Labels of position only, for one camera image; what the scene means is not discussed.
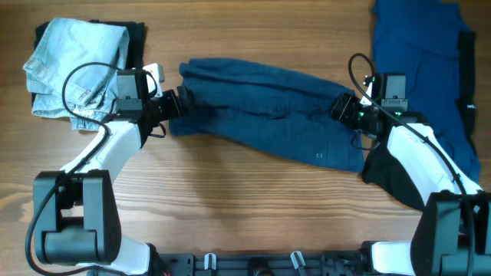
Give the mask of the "navy blue shorts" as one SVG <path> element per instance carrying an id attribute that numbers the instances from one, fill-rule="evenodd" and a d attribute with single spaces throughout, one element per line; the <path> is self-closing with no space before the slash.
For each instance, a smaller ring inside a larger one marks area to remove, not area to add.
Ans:
<path id="1" fill-rule="evenodd" d="M 319 77 L 232 58 L 180 65 L 193 95 L 190 114 L 170 121 L 174 136 L 213 134 L 301 163 L 359 173 L 361 138 L 331 117 L 353 90 Z"/>

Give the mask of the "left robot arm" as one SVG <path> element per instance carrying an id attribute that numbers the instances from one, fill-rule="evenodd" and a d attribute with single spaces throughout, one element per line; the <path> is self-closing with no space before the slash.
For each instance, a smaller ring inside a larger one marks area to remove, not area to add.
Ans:
<path id="1" fill-rule="evenodd" d="M 66 265 L 69 275 L 169 275 L 171 269 L 149 243 L 123 235 L 113 183 L 153 128 L 191 112 L 193 95 L 184 86 L 159 92 L 148 87 L 150 72 L 116 71 L 120 97 L 99 121 L 99 132 L 84 151 L 58 171 L 34 180 L 34 216 L 25 238 L 33 271 L 40 264 Z"/>

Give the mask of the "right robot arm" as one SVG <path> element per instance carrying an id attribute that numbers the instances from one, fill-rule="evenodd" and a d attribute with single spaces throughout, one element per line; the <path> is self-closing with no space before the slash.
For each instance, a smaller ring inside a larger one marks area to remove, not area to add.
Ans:
<path id="1" fill-rule="evenodd" d="M 410 241 L 368 246 L 369 270 L 398 275 L 488 275 L 490 194 L 444 152 L 421 114 L 407 109 L 403 74 L 372 74 L 363 96 L 342 94 L 331 115 L 381 142 L 402 165 L 424 204 Z"/>

